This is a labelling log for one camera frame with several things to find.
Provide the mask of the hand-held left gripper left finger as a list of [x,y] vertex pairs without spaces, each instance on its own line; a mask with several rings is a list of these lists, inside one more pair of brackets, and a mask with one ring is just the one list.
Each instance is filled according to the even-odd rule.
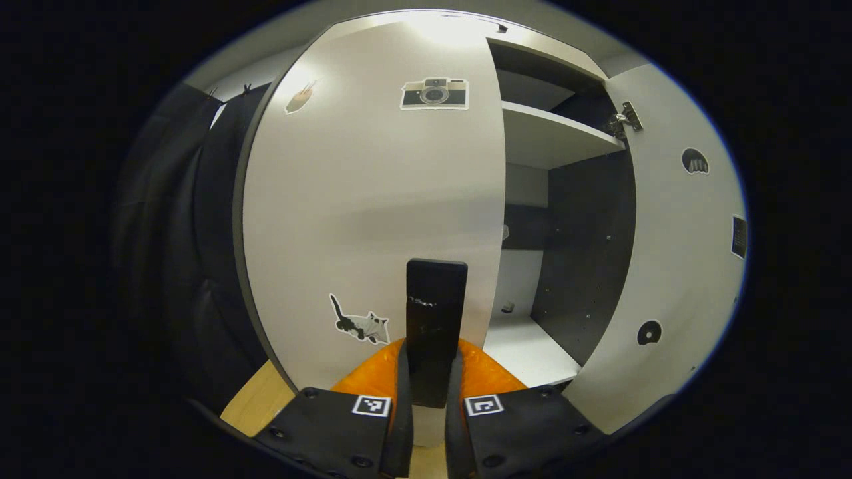
[[331,389],[301,389],[255,440],[302,478],[399,478],[409,475],[413,436],[407,342],[400,339]]

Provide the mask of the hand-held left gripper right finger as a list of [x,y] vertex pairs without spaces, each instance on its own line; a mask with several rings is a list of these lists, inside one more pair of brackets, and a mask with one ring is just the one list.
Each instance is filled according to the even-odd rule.
[[451,478],[569,478],[608,435],[563,394],[524,386],[472,343],[459,341],[445,410]]

